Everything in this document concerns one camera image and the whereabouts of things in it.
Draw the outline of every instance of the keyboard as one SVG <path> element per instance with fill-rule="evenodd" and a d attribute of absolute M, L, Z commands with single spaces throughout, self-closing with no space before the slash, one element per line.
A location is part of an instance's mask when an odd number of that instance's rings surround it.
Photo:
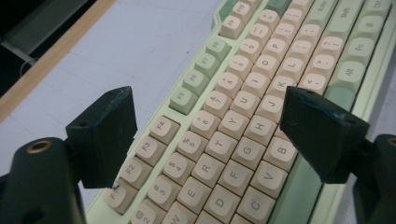
<path fill-rule="evenodd" d="M 395 0 L 224 0 L 88 223 L 331 223 L 324 185 L 278 123 L 287 86 L 370 118 Z"/>

